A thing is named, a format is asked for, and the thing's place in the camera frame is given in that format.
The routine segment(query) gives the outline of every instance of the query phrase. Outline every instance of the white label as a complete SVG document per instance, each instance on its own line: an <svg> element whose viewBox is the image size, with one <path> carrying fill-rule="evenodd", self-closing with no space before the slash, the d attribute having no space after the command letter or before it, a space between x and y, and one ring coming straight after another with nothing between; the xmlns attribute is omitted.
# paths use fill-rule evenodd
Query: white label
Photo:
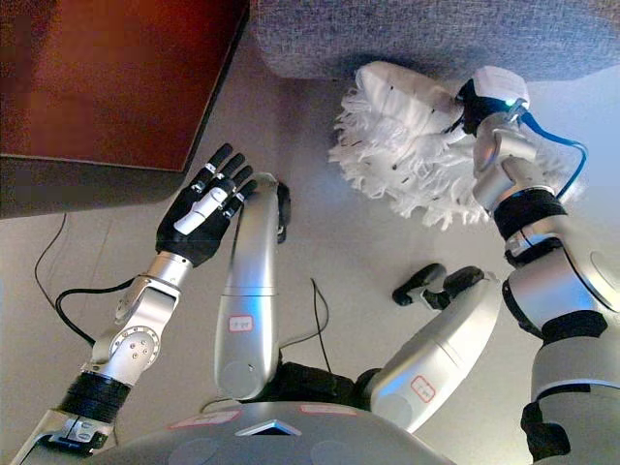
<svg viewBox="0 0 620 465"><path fill-rule="evenodd" d="M211 412L187 418L179 423L169 426L169 429L187 428L191 426L203 426L206 424L222 424L236 419L241 414L240 410L227 410L226 412Z"/></svg>
<svg viewBox="0 0 620 465"><path fill-rule="evenodd" d="M423 376L416 376L411 383L411 388L425 404L435 397L435 388Z"/></svg>
<svg viewBox="0 0 620 465"><path fill-rule="evenodd" d="M230 332L249 332L254 329L254 319L250 315L229 318Z"/></svg>
<svg viewBox="0 0 620 465"><path fill-rule="evenodd" d="M308 415L348 415L350 417L357 415L352 408L336 404L304 404L299 407L299 410Z"/></svg>

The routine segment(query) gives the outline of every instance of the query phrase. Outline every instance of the black band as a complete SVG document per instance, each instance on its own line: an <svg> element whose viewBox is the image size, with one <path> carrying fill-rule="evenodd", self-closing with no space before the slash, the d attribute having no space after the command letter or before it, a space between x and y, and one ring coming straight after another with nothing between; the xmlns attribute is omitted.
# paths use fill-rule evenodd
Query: black band
<svg viewBox="0 0 620 465"><path fill-rule="evenodd" d="M96 421L112 423L130 387L110 378L81 373L67 390L58 409Z"/></svg>
<svg viewBox="0 0 620 465"><path fill-rule="evenodd" d="M566 215L566 210L553 194L545 189L529 189L502 201L493 212L493 219L506 240L521 228L556 215Z"/></svg>
<svg viewBox="0 0 620 465"><path fill-rule="evenodd" d="M504 284L502 285L502 296L504 297L506 306L508 307L512 315L516 318L516 321L519 323L519 327L524 331L543 339L543 334L541 333L541 331L528 320L528 318L521 310L521 307L519 307L519 304L516 303L514 295L512 295L511 284L508 280L504 281Z"/></svg>
<svg viewBox="0 0 620 465"><path fill-rule="evenodd" d="M570 337L601 337L607 329L605 317L593 310L578 310L549 320L542 326L545 346Z"/></svg>

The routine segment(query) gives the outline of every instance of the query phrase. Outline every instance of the gray fabric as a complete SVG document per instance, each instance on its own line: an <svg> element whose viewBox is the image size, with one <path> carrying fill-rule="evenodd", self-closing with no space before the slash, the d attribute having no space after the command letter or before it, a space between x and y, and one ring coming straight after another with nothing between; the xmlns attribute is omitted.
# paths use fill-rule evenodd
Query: gray fabric
<svg viewBox="0 0 620 465"><path fill-rule="evenodd" d="M253 0L252 28L284 78L385 60L433 78L495 65L562 80L620 63L620 0Z"/></svg>

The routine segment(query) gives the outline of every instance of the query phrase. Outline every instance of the white floor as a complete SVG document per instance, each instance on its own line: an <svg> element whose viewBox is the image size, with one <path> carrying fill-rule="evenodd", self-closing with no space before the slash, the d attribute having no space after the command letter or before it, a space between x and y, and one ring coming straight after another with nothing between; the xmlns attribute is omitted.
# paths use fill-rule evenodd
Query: white floor
<svg viewBox="0 0 620 465"><path fill-rule="evenodd" d="M619 82L620 68L615 68L579 81L531 86L539 121L590 146L590 189L572 211L606 243L616 267ZM389 298L414 270L435 261L450 270L475 264L505 278L510 267L491 224L427 229L418 217L394 216L383 201L370 201L347 186L338 167L326 162L332 119L347 85L275 77L246 36L191 173L229 141L258 171L271 171L290 186L294 218L278 255L281 340L312 330L314 277L332 309L325 331L332 368L356 377L381 366L432 318L421 306L399 308ZM112 286L143 271L166 208L164 202L70 214L43 263L44 284L57 295L70 287ZM60 221L61 215L49 215L0 222L2 463L9 462L44 411L61 400L89 354L55 317L33 278L33 265ZM121 442L191 416L216 394L213 336L231 240L229 234L219 254L188 279L162 355L121 411ZM117 299L76 296L66 306L87 332L97 333L112 321ZM459 464L530 463L519 420L529 401L530 366L539 345L503 309L480 362L419 430L421 439ZM287 349L285 357L324 367L316 340Z"/></svg>

